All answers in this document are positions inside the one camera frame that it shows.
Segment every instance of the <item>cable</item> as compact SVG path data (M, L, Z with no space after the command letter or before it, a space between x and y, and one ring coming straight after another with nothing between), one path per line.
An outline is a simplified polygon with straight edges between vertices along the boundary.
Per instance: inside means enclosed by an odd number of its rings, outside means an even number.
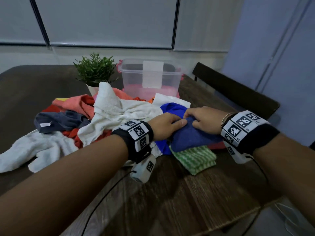
M257 163L257 161L252 157L252 156L246 156L246 158L251 158L255 163L256 165L259 167L259 169L262 171L262 173L264 174L265 178L266 178L266 181L267 181L267 184L269 184L269 180L267 178L267 175L265 174L265 172L262 170L262 168L260 167L260 165ZM262 207L260 207L260 209L258 210L257 214L255 215L255 217L253 218L252 222L250 222L249 226L247 226L246 230L242 233L241 236L244 236L249 230L250 228L253 226L253 224L255 223L256 219L258 218L259 214L261 213L262 211Z
M88 223L89 223L89 220L90 220L92 214L95 212L95 210L96 210L97 207L100 205L100 203L103 201L103 199L105 199L105 197L112 191L113 188L115 188L115 186L116 186L123 178L127 177L127 176L128 176L130 173L132 173L132 172L133 172L133 173L137 173L135 170L132 170L132 171L128 172L127 174L125 174L123 177L120 178L119 181L116 182L115 185L113 185L112 188L110 188L110 190L103 196L103 198L100 200L100 202L98 202L98 204L95 206L95 208L94 208L93 211L91 212L91 214L90 214L88 220L86 221L81 236L83 236L83 234L84 234L84 232L85 232L85 229L86 229L86 227L88 226Z

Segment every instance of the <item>potted plant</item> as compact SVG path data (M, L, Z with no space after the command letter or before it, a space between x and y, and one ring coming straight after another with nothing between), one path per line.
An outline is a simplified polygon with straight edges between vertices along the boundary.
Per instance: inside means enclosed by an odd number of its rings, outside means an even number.
M76 60L78 63L73 64L79 72L77 79L88 86L93 96L97 94L100 82L111 83L115 80L110 80L110 76L114 73L116 64L113 64L112 56L100 58L99 53L91 53L90 57L88 59L82 56L81 61Z

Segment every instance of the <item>gray roller blind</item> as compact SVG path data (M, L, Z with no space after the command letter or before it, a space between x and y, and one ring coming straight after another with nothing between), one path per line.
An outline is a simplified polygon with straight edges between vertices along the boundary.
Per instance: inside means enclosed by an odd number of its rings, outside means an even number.
M176 0L36 0L52 45L171 48Z
M45 44L29 0L0 1L0 43Z
M180 0L175 50L228 51L244 0Z

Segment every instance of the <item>table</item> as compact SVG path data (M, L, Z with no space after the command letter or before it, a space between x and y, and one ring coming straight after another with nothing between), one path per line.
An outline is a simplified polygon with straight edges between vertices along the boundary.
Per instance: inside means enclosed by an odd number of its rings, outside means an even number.
M114 75L119 79L112 86L121 88L120 74ZM76 76L72 65L25 65L0 75L1 153L35 128L35 115L53 99L89 93ZM179 95L191 102L191 107L233 111L187 76L180 83ZM227 150L215 153L217 165L196 176L174 157L160 156L148 183L127 177L111 191L93 214L85 234L203 235L279 200L281 194L266 184L253 161L238 165ZM27 165L0 174L0 194L32 174ZM128 170L118 171L62 235L80 235L92 209Z

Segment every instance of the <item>white plant pot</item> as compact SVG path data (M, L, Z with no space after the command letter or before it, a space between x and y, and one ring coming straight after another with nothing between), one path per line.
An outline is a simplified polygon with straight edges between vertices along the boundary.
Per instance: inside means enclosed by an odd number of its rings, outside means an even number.
M88 86L86 85L91 93L92 96L96 95L98 93L98 88L99 87L91 87L91 86Z

